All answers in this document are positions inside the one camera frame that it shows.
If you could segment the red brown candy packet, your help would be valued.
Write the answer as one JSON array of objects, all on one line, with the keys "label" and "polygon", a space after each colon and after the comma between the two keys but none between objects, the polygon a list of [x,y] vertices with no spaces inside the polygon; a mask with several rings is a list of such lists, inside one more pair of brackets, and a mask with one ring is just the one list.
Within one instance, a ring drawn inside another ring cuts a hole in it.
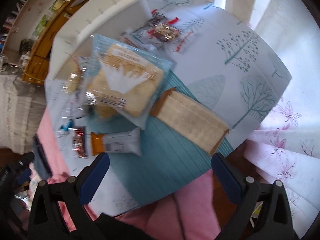
[{"label": "red brown candy packet", "polygon": [[87,158],[84,126],[76,126],[72,129],[72,150],[77,158]]}]

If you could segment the blue small candy packet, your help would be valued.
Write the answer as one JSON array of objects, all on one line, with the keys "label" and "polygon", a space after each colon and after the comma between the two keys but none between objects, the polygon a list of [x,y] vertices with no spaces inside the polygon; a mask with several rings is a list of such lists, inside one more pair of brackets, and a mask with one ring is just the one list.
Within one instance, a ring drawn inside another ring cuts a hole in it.
[{"label": "blue small candy packet", "polygon": [[73,119],[69,119],[67,124],[60,126],[59,132],[62,133],[62,134],[66,134],[73,128],[74,128],[74,120]]}]

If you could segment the beige wafer pack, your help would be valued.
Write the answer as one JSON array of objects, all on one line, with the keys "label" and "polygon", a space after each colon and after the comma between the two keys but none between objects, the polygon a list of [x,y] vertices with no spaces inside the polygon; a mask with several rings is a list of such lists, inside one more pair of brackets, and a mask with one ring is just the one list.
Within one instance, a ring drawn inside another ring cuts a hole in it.
[{"label": "beige wafer pack", "polygon": [[176,88],[166,90],[150,114],[209,155],[217,152],[229,132],[229,127],[215,113]]}]

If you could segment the orange and white snack bar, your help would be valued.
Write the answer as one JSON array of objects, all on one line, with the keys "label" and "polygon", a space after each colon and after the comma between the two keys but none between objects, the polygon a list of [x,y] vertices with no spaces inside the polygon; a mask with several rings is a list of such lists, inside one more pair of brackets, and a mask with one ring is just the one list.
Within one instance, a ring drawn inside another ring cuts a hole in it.
[{"label": "orange and white snack bar", "polygon": [[140,128],[128,132],[96,134],[91,133],[92,154],[132,153],[142,156],[140,145]]}]

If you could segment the clear rice cracker packet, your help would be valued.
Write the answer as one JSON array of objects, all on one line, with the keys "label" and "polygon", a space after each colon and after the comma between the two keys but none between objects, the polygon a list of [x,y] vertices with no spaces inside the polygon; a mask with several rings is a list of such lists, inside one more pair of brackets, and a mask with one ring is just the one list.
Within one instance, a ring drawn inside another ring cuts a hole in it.
[{"label": "clear rice cracker packet", "polygon": [[72,56],[67,61],[68,75],[63,86],[63,91],[66,94],[74,94],[80,88],[87,71],[88,62],[89,58],[84,56]]}]

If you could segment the large cracker pack blue wrapper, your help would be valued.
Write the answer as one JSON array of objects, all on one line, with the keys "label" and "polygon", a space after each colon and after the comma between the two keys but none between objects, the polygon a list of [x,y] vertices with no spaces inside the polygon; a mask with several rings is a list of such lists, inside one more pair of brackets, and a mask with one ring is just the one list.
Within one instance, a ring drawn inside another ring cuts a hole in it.
[{"label": "large cracker pack blue wrapper", "polygon": [[85,102],[101,116],[114,111],[145,129],[174,63],[95,34],[85,79]]}]

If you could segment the white plastic storage bin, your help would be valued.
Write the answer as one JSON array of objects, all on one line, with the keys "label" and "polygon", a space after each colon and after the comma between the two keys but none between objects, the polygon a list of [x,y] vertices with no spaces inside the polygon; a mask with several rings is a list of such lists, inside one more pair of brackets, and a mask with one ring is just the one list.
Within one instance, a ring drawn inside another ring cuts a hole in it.
[{"label": "white plastic storage bin", "polygon": [[54,38],[46,81],[65,80],[74,68],[72,56],[90,56],[91,35],[118,38],[152,18],[146,0],[89,0],[58,31]]}]

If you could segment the clear nut snack packet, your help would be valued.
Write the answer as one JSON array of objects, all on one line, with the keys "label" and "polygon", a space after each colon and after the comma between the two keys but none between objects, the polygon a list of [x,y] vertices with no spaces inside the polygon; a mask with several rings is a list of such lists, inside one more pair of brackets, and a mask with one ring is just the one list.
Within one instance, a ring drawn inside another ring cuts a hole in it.
[{"label": "clear nut snack packet", "polygon": [[151,12],[152,18],[141,28],[131,33],[139,44],[178,54],[182,53],[197,37],[194,29],[181,29],[176,26],[179,18],[167,18],[157,9]]}]

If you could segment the pink quilted blanket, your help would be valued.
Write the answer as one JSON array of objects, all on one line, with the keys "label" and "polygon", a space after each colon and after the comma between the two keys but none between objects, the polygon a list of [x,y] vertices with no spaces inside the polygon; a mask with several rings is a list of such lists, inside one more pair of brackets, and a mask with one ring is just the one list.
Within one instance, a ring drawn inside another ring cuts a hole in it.
[{"label": "pink quilted blanket", "polygon": [[[60,152],[47,109],[37,134],[53,173],[48,183],[64,182],[69,177],[69,169]],[[155,239],[215,239],[221,228],[213,208],[213,196],[213,172],[208,171],[172,195],[117,219]]]}]

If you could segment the white lace covered furniture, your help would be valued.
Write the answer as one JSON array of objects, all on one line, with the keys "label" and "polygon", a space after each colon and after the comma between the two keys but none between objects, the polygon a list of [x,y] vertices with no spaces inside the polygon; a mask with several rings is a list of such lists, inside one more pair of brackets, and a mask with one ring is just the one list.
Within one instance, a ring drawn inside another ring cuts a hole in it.
[{"label": "white lace covered furniture", "polygon": [[1,75],[1,148],[30,152],[45,109],[43,86],[24,82],[18,75]]}]

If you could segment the wooden desk with drawers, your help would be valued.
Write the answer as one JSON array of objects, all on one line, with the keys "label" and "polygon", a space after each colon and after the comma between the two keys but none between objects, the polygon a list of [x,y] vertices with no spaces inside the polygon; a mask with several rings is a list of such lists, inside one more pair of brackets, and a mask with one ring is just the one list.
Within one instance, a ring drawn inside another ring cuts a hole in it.
[{"label": "wooden desk with drawers", "polygon": [[22,80],[28,83],[43,85],[49,72],[50,54],[54,38],[63,25],[86,2],[72,6],[76,0],[57,0],[53,5],[53,14],[35,41]]}]

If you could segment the wooden bookshelf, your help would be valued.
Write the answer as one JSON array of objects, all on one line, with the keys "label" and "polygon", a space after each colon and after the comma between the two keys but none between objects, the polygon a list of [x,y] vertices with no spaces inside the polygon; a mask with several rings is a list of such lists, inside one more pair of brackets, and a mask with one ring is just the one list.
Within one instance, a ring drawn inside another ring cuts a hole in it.
[{"label": "wooden bookshelf", "polygon": [[16,17],[9,35],[4,42],[3,54],[18,53],[20,42],[32,38],[33,33],[44,15],[50,17],[50,7],[56,0],[27,0]]}]

